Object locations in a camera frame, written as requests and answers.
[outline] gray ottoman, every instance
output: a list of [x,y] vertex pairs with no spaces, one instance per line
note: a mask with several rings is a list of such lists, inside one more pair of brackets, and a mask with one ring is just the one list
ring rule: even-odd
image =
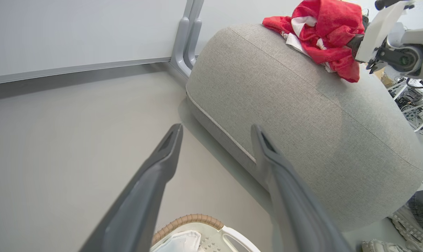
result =
[[244,24],[208,42],[186,89],[194,116],[260,184],[253,123],[349,231],[394,212],[423,179],[411,127],[381,82],[360,75],[341,80],[261,24]]

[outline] sneaker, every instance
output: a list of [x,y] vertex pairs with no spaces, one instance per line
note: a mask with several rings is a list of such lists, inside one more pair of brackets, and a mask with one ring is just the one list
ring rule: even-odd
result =
[[410,252],[403,246],[393,243],[371,240],[370,242],[362,241],[362,252]]
[[392,220],[395,228],[407,241],[408,249],[417,250],[416,245],[423,249],[423,229],[415,220],[407,203],[391,214],[389,219]]

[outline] red cloth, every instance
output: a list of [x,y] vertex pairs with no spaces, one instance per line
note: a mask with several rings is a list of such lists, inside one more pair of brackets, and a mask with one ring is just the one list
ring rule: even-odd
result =
[[[298,24],[303,22],[306,24],[300,29]],[[340,0],[303,0],[292,16],[267,17],[263,25],[280,34],[298,31],[300,34],[295,35],[314,62],[328,62],[341,78],[352,83],[359,81],[359,63],[345,45],[355,34],[364,34],[360,6]],[[317,45],[318,39],[322,39],[326,50]]]

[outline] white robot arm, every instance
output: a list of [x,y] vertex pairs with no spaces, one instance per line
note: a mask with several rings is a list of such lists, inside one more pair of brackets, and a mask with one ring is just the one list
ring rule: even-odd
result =
[[402,76],[423,79],[423,29],[405,30],[403,24],[397,23],[403,12],[414,7],[414,1],[377,0],[375,6],[381,11],[365,34],[357,35],[348,44],[353,57],[367,62],[370,73],[388,64]]

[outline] baseboard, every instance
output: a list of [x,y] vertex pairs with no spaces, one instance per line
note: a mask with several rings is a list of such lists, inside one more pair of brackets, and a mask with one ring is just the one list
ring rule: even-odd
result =
[[52,76],[52,75],[63,75],[63,74],[69,74],[69,73],[84,72],[84,71],[98,70],[98,69],[105,69],[105,68],[112,68],[112,67],[126,67],[129,65],[136,65],[136,64],[169,62],[170,60],[171,60],[171,57],[155,58],[155,59],[136,59],[134,61],[86,64],[86,65],[62,67],[62,68],[56,68],[56,69],[39,70],[39,71],[33,71],[33,72],[15,73],[13,75],[0,75],[0,83],[20,81],[20,80],[26,80],[26,79],[32,79],[32,78],[40,78],[40,77]]

